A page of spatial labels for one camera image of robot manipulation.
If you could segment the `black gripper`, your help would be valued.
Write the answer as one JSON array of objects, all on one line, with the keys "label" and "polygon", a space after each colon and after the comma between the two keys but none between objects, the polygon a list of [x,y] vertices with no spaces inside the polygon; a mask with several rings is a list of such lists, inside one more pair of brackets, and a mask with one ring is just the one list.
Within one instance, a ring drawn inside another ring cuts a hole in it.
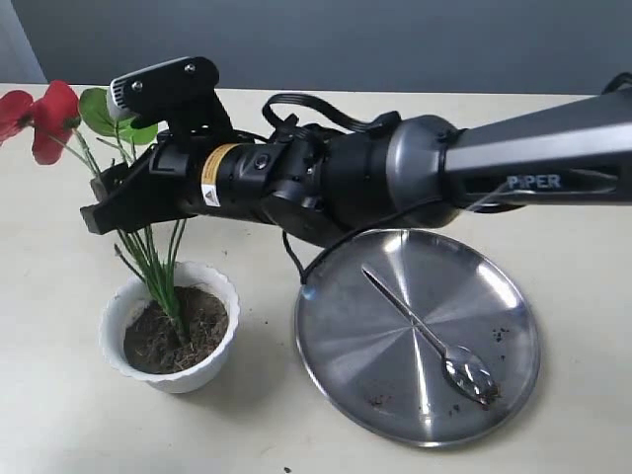
[{"label": "black gripper", "polygon": [[88,231],[133,232],[207,215],[274,225],[294,237],[333,237],[321,162],[331,128],[276,131],[264,143],[244,133],[199,130],[185,143],[159,133],[149,163],[117,163],[90,181],[96,202],[80,208]]}]

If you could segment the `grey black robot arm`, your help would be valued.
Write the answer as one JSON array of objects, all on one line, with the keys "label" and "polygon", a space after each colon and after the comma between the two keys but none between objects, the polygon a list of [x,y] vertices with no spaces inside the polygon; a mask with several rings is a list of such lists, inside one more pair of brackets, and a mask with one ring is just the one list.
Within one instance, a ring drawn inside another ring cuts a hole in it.
[{"label": "grey black robot arm", "polygon": [[90,232],[208,215],[276,226],[318,247],[368,228],[438,228],[460,211],[631,201],[631,76],[593,97],[457,128],[390,112],[353,119],[308,94],[271,96],[273,134],[234,129],[217,95],[184,101],[132,165],[95,179]]}]

